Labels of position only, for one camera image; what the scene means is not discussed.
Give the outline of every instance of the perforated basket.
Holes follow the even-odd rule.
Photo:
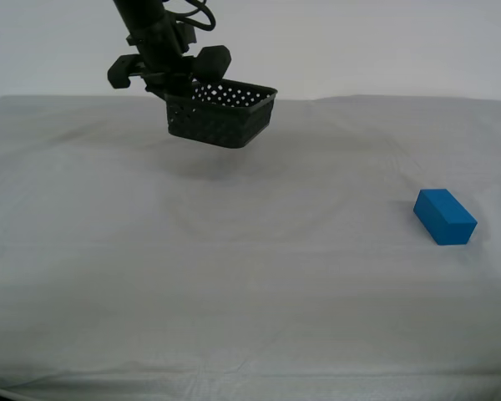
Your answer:
[[[169,132],[225,148],[242,148],[271,120],[277,91],[227,79],[195,83],[189,97],[167,94]]]

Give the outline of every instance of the blue rectangular block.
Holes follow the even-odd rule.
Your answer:
[[[448,190],[421,190],[414,213],[438,245],[467,244],[477,225]]]

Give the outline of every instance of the white backdrop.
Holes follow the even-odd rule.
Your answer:
[[[501,0],[210,0],[210,7],[219,25],[200,33],[200,46],[227,45],[229,78],[275,86],[282,98],[501,99]],[[0,95],[116,94],[106,71],[131,52],[126,36],[111,0],[0,0]],[[143,94],[143,85],[119,93]]]

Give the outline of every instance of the white cloth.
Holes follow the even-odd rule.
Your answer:
[[[149,98],[0,99],[0,392],[501,400],[501,102],[277,101],[242,150]],[[437,246],[412,213],[477,218]]]

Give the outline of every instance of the cable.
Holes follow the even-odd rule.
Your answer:
[[[202,5],[205,6],[207,1],[208,0],[204,0],[202,2]],[[193,17],[194,15],[196,15],[198,13],[200,13],[200,9],[199,8],[197,8],[194,11],[189,11],[188,13],[175,13],[175,14],[178,15],[179,17]]]
[[[180,21],[182,23],[188,23],[189,25],[194,26],[198,29],[202,29],[204,31],[213,31],[215,29],[215,26],[217,25],[217,22],[215,21],[214,14],[210,11],[209,8],[206,7],[207,0],[204,0],[202,3],[199,0],[185,0],[185,1],[191,4],[192,6],[196,7],[196,10],[191,11],[189,13],[180,13],[180,14],[173,13],[176,21]],[[195,21],[194,19],[188,18],[200,12],[203,12],[204,15],[208,18],[208,20],[210,21],[210,25],[207,25],[205,23],[200,23],[198,21]]]

